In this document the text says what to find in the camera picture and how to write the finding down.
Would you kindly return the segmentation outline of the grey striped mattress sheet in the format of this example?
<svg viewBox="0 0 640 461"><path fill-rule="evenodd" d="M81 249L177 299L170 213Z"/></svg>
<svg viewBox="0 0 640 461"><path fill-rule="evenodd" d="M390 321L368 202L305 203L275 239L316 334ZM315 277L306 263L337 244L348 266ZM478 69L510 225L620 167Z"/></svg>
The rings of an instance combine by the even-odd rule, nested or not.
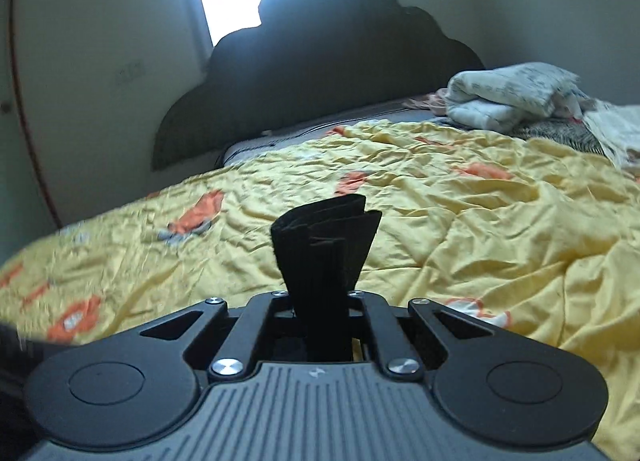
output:
<svg viewBox="0 0 640 461"><path fill-rule="evenodd" d="M319 139L337 126L350 126L365 121L387 120L392 123L430 121L436 115L427 109L409 109L404 100L372 104L363 108L343 111L277 130L266 130L257 138L237 143L224 152L222 165L241 163L270 150L281 150L296 144Z"/></svg>

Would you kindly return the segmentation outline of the white wall socket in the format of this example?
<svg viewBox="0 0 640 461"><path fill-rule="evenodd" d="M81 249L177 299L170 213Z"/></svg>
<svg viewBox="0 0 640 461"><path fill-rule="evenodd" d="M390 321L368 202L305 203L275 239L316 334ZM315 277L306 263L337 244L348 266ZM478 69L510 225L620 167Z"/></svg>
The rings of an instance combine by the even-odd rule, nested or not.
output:
<svg viewBox="0 0 640 461"><path fill-rule="evenodd" d="M115 84L125 85L145 74L145 64L142 60L134 60L126 63L115 73Z"/></svg>

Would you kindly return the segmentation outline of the white printed folded blanket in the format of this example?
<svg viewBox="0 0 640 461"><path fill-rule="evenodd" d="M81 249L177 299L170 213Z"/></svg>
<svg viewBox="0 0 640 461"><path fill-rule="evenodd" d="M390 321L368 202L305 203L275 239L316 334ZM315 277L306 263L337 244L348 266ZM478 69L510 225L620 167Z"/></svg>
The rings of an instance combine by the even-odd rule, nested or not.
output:
<svg viewBox="0 0 640 461"><path fill-rule="evenodd" d="M451 77L444 97L452 121L505 134L523 122L582 117L591 98L580 77L544 62L526 62Z"/></svg>

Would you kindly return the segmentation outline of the dark scalloped headboard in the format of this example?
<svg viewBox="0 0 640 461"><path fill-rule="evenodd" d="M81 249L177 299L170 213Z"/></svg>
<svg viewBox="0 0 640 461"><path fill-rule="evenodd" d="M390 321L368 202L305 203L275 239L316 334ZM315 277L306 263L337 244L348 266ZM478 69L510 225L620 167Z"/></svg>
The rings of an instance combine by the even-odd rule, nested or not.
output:
<svg viewBox="0 0 640 461"><path fill-rule="evenodd" d="M203 82L157 129L154 172L265 130L404 99L483 70L431 13L399 0L261 0L260 23L224 36Z"/></svg>

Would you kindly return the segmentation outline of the pink cloth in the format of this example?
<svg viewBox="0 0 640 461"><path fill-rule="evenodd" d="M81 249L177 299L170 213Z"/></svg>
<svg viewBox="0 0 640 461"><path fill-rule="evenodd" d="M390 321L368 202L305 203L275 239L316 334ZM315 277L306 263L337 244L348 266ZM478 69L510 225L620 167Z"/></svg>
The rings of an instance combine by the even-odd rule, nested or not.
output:
<svg viewBox="0 0 640 461"><path fill-rule="evenodd" d="M409 98L402 105L407 109L431 111L435 116L447 116L447 92L447 88L440 88L420 97Z"/></svg>

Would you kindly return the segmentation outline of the zebra striped cloth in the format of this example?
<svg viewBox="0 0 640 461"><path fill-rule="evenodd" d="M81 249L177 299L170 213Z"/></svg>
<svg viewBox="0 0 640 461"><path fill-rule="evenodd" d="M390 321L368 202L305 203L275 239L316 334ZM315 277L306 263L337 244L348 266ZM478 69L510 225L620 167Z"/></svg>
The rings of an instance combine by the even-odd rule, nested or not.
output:
<svg viewBox="0 0 640 461"><path fill-rule="evenodd" d="M523 140L549 139L579 152L604 155L597 138L582 121L574 118L550 117L547 120L521 123L512 129L509 135Z"/></svg>

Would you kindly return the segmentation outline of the cream folded towel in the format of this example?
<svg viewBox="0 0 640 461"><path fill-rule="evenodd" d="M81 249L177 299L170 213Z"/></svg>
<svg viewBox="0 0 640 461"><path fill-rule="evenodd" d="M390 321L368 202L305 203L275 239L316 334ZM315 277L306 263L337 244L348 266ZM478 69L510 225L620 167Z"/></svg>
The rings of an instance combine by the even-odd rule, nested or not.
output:
<svg viewBox="0 0 640 461"><path fill-rule="evenodd" d="M639 106L615 106L598 102L582 114L582 121L596 137L604 155L619 169L639 175Z"/></svg>

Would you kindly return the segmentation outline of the black pants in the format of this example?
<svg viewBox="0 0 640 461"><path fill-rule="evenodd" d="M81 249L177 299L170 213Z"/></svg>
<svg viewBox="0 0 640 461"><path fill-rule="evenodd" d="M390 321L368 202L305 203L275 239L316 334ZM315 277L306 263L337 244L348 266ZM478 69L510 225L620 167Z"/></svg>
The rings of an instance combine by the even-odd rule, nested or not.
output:
<svg viewBox="0 0 640 461"><path fill-rule="evenodd" d="M270 228L277 265L312 363L352 360L349 293L382 218L352 193L302 205Z"/></svg>

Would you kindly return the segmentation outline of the yellow floral bed quilt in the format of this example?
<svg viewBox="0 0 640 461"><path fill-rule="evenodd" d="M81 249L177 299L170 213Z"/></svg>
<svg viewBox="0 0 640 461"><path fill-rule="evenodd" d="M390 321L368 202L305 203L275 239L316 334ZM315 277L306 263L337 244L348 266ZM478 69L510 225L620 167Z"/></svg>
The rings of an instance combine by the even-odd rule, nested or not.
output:
<svg viewBox="0 0 640 461"><path fill-rule="evenodd" d="M1 319L80 345L208 296L281 288L269 229L361 193L382 213L360 289L428 297L584 357L610 400L594 440L639 455L639 183L552 141L430 123L361 123L192 176L25 247Z"/></svg>

